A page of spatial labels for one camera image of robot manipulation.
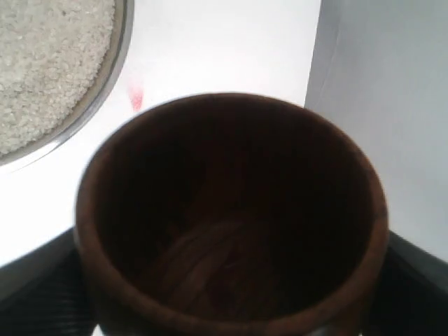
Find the cup rim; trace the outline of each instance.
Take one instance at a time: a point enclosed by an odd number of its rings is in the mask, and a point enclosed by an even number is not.
[[[97,180],[99,169],[102,167],[103,159],[112,155],[110,149],[114,147],[114,144],[118,143],[123,135],[129,134],[141,123],[150,123],[154,116],[159,113],[165,113],[166,110],[175,109],[179,105],[216,97],[243,99],[244,101],[264,99],[275,104],[285,104],[289,108],[293,107],[301,113],[306,113],[315,122],[329,127],[334,136],[340,138],[346,144],[347,149],[353,153],[357,163],[366,172],[369,192],[372,196],[372,213],[374,215],[372,217],[372,230],[364,255],[354,271],[335,291],[320,302],[297,313],[267,321],[227,322],[206,320],[171,309],[147,295],[142,295],[136,287],[126,280],[107,257],[95,230],[94,218],[92,217],[95,210],[95,181]],[[82,264],[86,268],[86,273],[94,277],[109,295],[113,295],[115,299],[122,304],[126,304],[135,313],[149,321],[158,323],[163,328],[203,336],[286,336],[305,334],[324,326],[338,312],[368,294],[368,291],[374,286],[382,267],[389,240],[386,199],[379,177],[360,148],[342,130],[306,108],[271,97],[233,92],[199,94],[169,101],[137,116],[107,139],[94,154],[80,182],[76,201],[75,233],[76,246],[80,253]]]

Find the white countertop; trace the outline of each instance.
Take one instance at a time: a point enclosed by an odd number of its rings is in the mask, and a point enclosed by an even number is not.
[[[0,267],[74,224],[84,168],[141,110],[202,92],[239,91],[305,102],[319,0],[138,0],[121,76],[98,113],[39,161],[0,176]]]

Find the wooden cup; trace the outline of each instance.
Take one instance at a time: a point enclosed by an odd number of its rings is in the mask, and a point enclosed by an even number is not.
[[[106,335],[357,335],[388,241],[375,171],[307,109],[155,107],[98,150],[76,241]]]

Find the uncooked rice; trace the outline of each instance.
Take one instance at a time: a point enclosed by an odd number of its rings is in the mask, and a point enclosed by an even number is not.
[[[109,48],[115,0],[0,0],[0,156],[58,126]]]

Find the stainless steel bowl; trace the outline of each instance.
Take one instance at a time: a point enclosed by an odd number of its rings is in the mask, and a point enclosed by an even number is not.
[[[112,91],[125,62],[133,19],[134,0],[115,0],[111,46],[104,56],[93,85],[77,103],[73,112],[51,133],[0,157],[0,174],[23,168],[49,154],[77,133],[99,110]]]

